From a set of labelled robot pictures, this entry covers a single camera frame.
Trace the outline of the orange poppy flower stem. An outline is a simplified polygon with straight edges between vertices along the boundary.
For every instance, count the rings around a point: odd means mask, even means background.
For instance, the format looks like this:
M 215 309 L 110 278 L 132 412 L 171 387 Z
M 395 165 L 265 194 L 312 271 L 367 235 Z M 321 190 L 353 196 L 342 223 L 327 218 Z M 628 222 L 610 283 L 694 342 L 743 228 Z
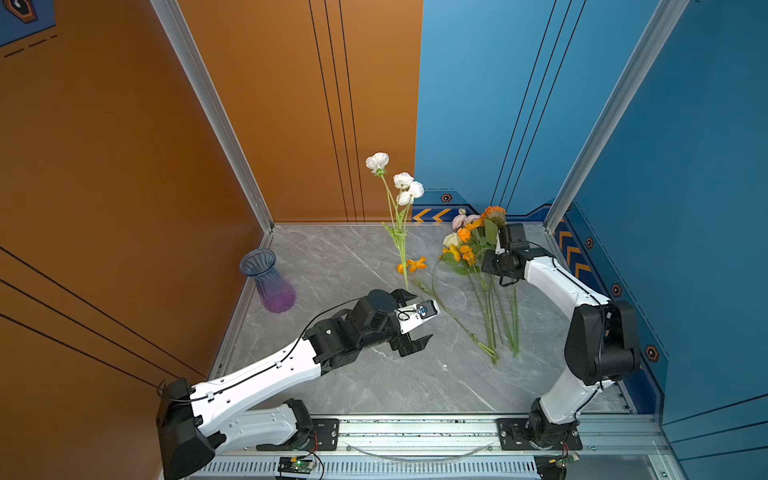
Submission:
M 464 323 L 459 319 L 459 317 L 456 315 L 456 313 L 451 310 L 445 302 L 439 297 L 436 285 L 435 285 L 435 279 L 436 275 L 435 273 L 431 274 L 430 277 L 430 285 L 427 285 L 420 277 L 419 271 L 426 270 L 426 258 L 421 257 L 419 260 L 413 260 L 413 259 L 407 259 L 404 264 L 399 264 L 397 267 L 397 271 L 401 274 L 404 274 L 405 271 L 408 271 L 408 275 L 412 278 L 412 281 L 416 285 L 418 289 L 420 289 L 423 293 L 430 296 L 436 304 L 445 312 L 448 314 L 448 316 L 460 327 L 461 330 L 464 331 L 464 333 L 472 340 L 472 342 L 485 354 L 489 357 L 491 364 L 495 365 L 500 357 L 498 353 L 490 346 L 483 343 L 472 331 L 470 331 Z

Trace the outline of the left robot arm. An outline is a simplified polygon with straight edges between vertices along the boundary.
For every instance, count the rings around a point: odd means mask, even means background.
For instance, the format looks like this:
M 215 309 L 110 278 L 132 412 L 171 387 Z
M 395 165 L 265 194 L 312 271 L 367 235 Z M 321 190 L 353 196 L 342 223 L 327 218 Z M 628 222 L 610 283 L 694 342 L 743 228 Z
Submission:
M 370 347 L 388 344 L 405 357 L 430 338 L 413 330 L 440 314 L 431 299 L 404 289 L 374 289 L 315 315 L 296 339 L 274 354 L 229 375 L 191 384 L 185 378 L 157 387 L 156 427 L 163 476 L 184 479 L 217 455 L 241 447 L 298 449 L 311 436 L 306 406 L 289 399 L 243 420 L 249 409 L 301 383 L 357 360 Z

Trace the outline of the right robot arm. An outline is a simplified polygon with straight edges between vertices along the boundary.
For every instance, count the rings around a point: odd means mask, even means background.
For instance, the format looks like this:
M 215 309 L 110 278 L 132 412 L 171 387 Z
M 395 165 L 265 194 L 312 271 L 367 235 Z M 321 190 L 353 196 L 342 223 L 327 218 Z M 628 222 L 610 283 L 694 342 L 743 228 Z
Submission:
M 559 447 L 574 436 L 582 410 L 604 387 L 639 369 L 636 311 L 630 303 L 613 301 L 578 280 L 543 248 L 488 250 L 482 271 L 501 280 L 526 281 L 570 318 L 566 368 L 533 402 L 525 430 L 535 447 Z

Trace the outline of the white ranunculus flower stem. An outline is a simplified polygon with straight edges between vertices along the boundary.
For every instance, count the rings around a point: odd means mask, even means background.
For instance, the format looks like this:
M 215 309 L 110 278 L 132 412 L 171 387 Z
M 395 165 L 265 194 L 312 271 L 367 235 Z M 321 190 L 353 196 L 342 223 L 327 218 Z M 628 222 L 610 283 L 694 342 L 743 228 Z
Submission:
M 417 181 L 408 172 L 395 174 L 392 177 L 392 180 L 388 181 L 387 167 L 389 166 L 389 163 L 390 156 L 384 152 L 374 153 L 365 160 L 365 166 L 375 177 L 379 178 L 384 185 L 390 220 L 388 223 L 384 223 L 383 226 L 390 235 L 394 247 L 398 252 L 399 265 L 404 264 L 405 261 L 409 259 L 406 252 L 408 235 L 407 223 L 409 222 L 415 201 L 424 195 L 425 188 L 421 182 Z M 408 271 L 405 271 L 404 274 L 399 274 L 403 278 L 405 289 L 408 289 Z

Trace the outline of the orange gerbera flower stem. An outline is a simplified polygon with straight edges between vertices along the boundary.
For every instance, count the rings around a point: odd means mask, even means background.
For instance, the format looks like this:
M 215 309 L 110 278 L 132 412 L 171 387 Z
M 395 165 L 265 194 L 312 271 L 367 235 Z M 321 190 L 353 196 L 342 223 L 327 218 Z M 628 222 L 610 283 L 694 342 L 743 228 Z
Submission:
M 494 243 L 499 233 L 504 229 L 506 220 L 506 210 L 500 206 L 489 206 L 481 215 L 486 239 L 489 243 Z

